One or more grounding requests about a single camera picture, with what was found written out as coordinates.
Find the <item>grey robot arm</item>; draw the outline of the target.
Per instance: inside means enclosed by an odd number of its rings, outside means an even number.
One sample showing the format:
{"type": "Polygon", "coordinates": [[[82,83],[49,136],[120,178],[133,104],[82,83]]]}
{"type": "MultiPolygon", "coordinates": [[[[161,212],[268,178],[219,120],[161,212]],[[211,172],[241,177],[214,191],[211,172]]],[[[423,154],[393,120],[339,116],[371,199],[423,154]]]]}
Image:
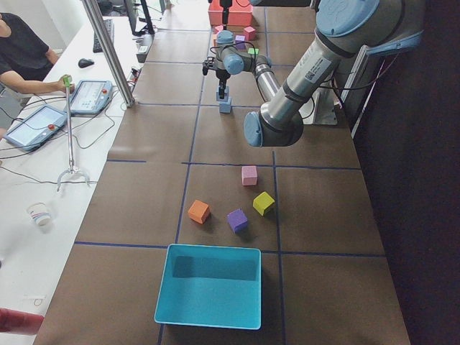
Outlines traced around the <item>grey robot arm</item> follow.
{"type": "Polygon", "coordinates": [[[412,50],[423,34],[426,1],[320,1],[314,38],[287,78],[279,83],[269,57],[236,48],[234,34],[219,32],[202,72],[218,78],[216,98],[225,100],[227,80],[251,73],[264,103],[244,119],[244,136],[253,147],[286,147],[303,133],[299,110],[325,88],[342,60],[353,58],[362,47],[369,55],[394,55],[412,50]]]}

